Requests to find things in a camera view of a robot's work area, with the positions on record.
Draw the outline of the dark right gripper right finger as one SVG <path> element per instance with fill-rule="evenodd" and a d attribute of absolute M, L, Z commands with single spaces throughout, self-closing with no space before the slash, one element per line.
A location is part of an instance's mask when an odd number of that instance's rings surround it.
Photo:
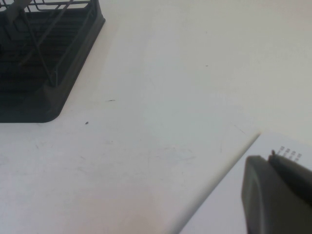
<path fill-rule="evenodd" d="M 308 205 L 312 204 L 311 170 L 276 154 L 274 150 L 269 155 L 268 162 L 297 197 Z"/>

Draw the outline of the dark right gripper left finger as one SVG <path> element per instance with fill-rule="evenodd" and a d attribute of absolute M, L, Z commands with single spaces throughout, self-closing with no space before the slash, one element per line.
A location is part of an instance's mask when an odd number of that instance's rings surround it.
<path fill-rule="evenodd" d="M 241 199 L 249 234 L 310 234 L 312 205 L 297 197 L 268 159 L 246 159 Z"/>

